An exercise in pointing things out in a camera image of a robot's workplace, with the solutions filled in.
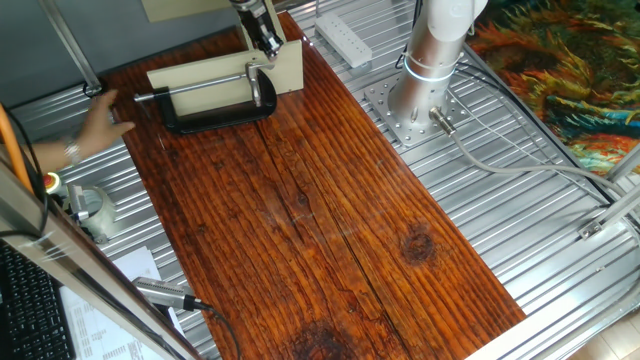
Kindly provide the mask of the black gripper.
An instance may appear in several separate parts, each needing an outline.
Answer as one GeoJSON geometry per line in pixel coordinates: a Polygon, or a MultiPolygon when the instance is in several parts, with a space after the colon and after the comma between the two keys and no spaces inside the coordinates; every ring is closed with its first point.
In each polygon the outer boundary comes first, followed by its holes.
{"type": "Polygon", "coordinates": [[[236,4],[235,9],[251,39],[273,61],[283,45],[265,4],[236,4]]]}

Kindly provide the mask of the person's left hand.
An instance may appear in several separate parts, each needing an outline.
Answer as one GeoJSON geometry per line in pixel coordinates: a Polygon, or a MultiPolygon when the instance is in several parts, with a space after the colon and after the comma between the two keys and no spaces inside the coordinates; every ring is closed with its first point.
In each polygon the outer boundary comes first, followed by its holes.
{"type": "Polygon", "coordinates": [[[117,90],[110,90],[92,100],[86,120],[75,140],[82,160],[107,149],[135,127],[133,122],[114,123],[111,120],[111,107],[117,95],[117,90]]]}

